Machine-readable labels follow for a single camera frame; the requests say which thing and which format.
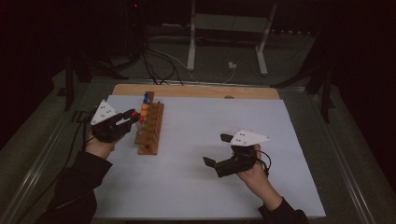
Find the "white triangle marker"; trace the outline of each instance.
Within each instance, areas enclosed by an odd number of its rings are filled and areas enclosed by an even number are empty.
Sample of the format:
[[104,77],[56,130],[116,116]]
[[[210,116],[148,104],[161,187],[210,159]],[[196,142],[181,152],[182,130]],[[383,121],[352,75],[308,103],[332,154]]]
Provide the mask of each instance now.
[[98,124],[106,119],[112,118],[117,115],[117,110],[115,110],[110,104],[103,100],[98,109],[96,110],[93,119],[91,120],[91,125]]
[[268,136],[242,130],[233,136],[233,139],[230,143],[233,146],[248,147],[270,140],[271,138]]

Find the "metal stand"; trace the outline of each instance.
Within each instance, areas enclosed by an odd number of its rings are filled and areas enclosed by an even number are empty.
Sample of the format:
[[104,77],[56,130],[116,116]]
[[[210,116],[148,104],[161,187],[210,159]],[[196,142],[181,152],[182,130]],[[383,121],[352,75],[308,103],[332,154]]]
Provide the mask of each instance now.
[[191,2],[191,36],[189,58],[187,60],[187,69],[194,70],[195,62],[195,29],[210,29],[210,30],[231,30],[243,32],[262,33],[262,42],[256,46],[257,61],[260,67],[260,74],[262,76],[268,75],[267,66],[265,65],[262,51],[265,46],[268,34],[270,33],[272,21],[276,12],[277,4],[272,5],[272,9],[268,18],[254,18],[254,17],[238,17],[238,16],[224,16],[224,15],[209,15],[195,12],[195,0]]

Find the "wooden board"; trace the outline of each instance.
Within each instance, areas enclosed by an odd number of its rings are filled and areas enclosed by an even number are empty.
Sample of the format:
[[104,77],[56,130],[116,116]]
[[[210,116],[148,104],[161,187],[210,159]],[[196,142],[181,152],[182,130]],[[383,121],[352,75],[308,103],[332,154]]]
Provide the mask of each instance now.
[[146,91],[155,91],[157,96],[183,96],[235,99],[279,99],[276,89],[251,87],[214,87],[214,86],[172,86],[118,84],[113,95],[142,95]]
[[163,103],[154,102],[154,91],[146,91],[149,95],[148,115],[142,131],[136,132],[134,143],[139,145],[140,155],[157,155],[163,123]]

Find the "black device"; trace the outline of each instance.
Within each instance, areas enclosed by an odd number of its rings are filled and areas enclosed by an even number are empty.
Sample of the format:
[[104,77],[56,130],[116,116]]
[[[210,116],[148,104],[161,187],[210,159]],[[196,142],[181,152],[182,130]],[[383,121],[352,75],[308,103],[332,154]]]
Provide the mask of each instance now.
[[[121,119],[126,120],[123,123],[118,124]],[[138,122],[139,119],[140,114],[134,109],[130,109],[96,125],[92,125],[92,135],[101,142],[112,143],[130,132],[132,124]]]
[[[232,135],[226,133],[222,133],[220,137],[223,142],[228,143],[233,139]],[[223,177],[226,175],[233,175],[239,172],[247,171],[253,167],[256,161],[260,161],[264,165],[264,171],[266,175],[269,175],[269,167],[267,167],[264,161],[257,158],[257,150],[254,148],[254,146],[231,146],[231,149],[233,150],[233,156],[230,159],[216,162],[212,159],[209,159],[208,157],[204,157],[205,165],[214,168],[218,173],[218,176]]]

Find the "dark background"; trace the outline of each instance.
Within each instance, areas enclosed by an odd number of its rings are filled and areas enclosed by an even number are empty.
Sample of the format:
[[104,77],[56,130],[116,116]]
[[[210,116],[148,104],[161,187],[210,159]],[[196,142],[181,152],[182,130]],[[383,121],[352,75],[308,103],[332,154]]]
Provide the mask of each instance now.
[[[86,31],[80,41],[92,42],[93,49],[103,44],[90,18],[93,18],[92,6],[100,7],[104,1],[76,2],[6,0],[0,3],[0,75],[4,96],[0,147],[52,91],[50,79],[64,69],[64,42],[60,34],[73,22],[70,18],[77,21],[78,30]],[[208,12],[221,8],[225,14],[247,16],[267,13],[244,10],[238,7],[238,1],[210,2],[203,0],[197,8]],[[247,3],[256,4],[255,8],[265,4],[244,1]],[[148,0],[139,6],[144,10],[145,21],[151,25],[164,22],[186,25],[190,20],[189,1]],[[335,63],[332,83],[339,87],[350,113],[396,191],[395,12],[396,2],[390,0],[285,0],[279,4],[272,28],[277,34],[292,31],[317,37],[303,68],[318,61]],[[101,53],[93,55],[100,58]]]

